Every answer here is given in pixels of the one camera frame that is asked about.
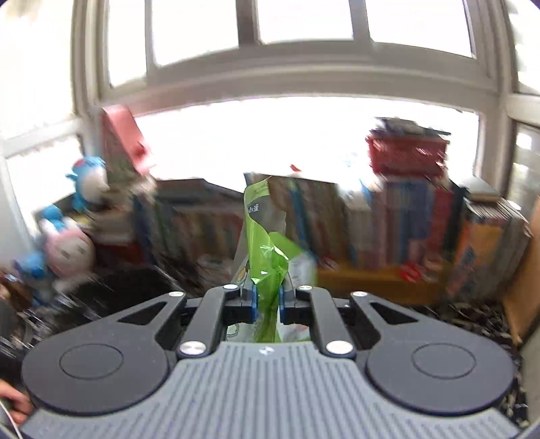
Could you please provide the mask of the green plastic snack bag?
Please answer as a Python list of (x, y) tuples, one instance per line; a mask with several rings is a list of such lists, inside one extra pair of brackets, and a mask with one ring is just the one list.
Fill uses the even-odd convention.
[(289, 177), (249, 175), (243, 194), (244, 221), (232, 269), (234, 284), (253, 284), (256, 318), (229, 326), (234, 342), (278, 343), (309, 340), (309, 329), (279, 315), (279, 290), (317, 281), (317, 263), (296, 236)]

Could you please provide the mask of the yellow wooden book stand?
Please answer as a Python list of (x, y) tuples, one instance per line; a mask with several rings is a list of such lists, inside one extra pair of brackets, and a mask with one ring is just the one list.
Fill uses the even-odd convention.
[(318, 269), (318, 286), (338, 298), (347, 298), (355, 291), (367, 292), (402, 306), (430, 306), (441, 300), (451, 264), (445, 262), (437, 280), (417, 282), (403, 279), (398, 267), (388, 266), (379, 271), (359, 271), (348, 266), (338, 270)]

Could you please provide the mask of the black lined trash bin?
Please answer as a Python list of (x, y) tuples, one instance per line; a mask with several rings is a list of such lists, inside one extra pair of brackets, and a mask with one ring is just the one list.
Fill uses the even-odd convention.
[(179, 290), (177, 281), (155, 265), (127, 265), (80, 284), (61, 303), (93, 321)]

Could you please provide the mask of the pink bunny plush toy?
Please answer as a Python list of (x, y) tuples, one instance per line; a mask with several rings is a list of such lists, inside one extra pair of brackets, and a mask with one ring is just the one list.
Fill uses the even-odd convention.
[(44, 252), (49, 269), (59, 278), (85, 274), (94, 265), (93, 243), (81, 230), (48, 232)]

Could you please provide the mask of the red plastic basket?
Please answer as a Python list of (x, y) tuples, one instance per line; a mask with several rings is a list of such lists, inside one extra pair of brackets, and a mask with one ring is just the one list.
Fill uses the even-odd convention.
[(449, 142), (439, 136), (371, 130), (366, 142), (375, 174), (441, 177), (446, 172)]

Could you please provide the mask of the red triangular box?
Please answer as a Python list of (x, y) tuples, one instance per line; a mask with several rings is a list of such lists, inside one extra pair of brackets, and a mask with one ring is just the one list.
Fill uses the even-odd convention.
[(127, 184), (147, 175), (152, 166), (150, 151), (132, 112), (124, 105), (112, 105), (101, 108), (100, 119), (109, 184)]

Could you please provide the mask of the blue white plush toy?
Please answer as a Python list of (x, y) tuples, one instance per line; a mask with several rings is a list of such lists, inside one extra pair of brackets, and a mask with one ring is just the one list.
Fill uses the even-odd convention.
[(84, 156), (66, 177), (73, 182), (72, 206), (79, 212), (99, 210), (104, 206), (103, 194), (109, 190), (105, 162), (99, 156)]

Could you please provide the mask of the blue Stitch plush toy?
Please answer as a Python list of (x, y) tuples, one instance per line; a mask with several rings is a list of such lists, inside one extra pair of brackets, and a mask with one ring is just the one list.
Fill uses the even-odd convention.
[(38, 302), (48, 304), (52, 301), (55, 295), (53, 277), (42, 252), (33, 252), (16, 259), (13, 266)]

